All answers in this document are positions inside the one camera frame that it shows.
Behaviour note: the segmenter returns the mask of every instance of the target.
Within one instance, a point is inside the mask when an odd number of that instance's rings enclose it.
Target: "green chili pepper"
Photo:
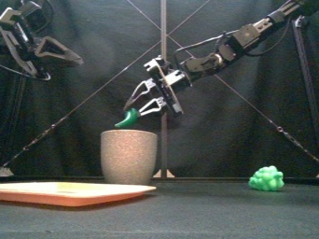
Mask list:
[[[135,108],[131,108],[125,113],[125,120],[115,125],[117,128],[127,128],[138,121],[139,111]]]

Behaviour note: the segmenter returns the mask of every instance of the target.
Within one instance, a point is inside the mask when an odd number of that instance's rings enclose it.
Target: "orange tray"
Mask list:
[[[85,206],[103,204],[143,195],[157,187],[143,185],[93,184],[74,182],[33,182],[0,184],[0,200]]]

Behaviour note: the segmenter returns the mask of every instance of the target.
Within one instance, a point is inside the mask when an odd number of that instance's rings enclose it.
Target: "gray cup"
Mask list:
[[[102,167],[110,184],[149,185],[155,171],[158,136],[147,131],[102,133]]]

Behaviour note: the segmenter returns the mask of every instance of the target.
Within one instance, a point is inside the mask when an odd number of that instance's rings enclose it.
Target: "black table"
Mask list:
[[[81,208],[0,202],[0,238],[319,238],[317,180],[293,179],[277,192],[252,190],[246,179],[151,184],[138,198]]]

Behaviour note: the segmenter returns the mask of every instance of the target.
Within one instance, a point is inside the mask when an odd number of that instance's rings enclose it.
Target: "black backdrop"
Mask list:
[[[2,12],[19,2],[2,0]],[[169,60],[179,48],[177,42],[187,46],[224,31],[237,30],[265,18],[284,3],[278,0],[169,0]],[[161,55],[161,0],[51,0],[51,4],[54,20],[39,36],[55,37],[82,55],[85,64],[77,68],[51,67],[50,82],[26,80],[2,70],[0,162],[10,160],[37,135],[97,92],[10,168],[22,176],[101,176],[101,134],[123,120],[126,100],[141,81],[149,79],[143,65]],[[318,17],[310,19],[312,50],[316,50]],[[257,51],[269,48],[282,34],[280,31]],[[214,46],[193,53],[205,56]],[[181,59],[187,57],[189,54],[181,55]],[[2,56],[0,60],[2,64],[19,69],[10,56]],[[245,57],[220,76],[319,155],[292,28],[272,54]],[[169,115],[167,120],[167,163],[175,176],[250,176],[272,164],[286,176],[318,175],[319,163],[217,77],[199,80],[179,93],[179,101],[185,115],[179,118]],[[133,129],[161,136],[161,117],[142,118]]]

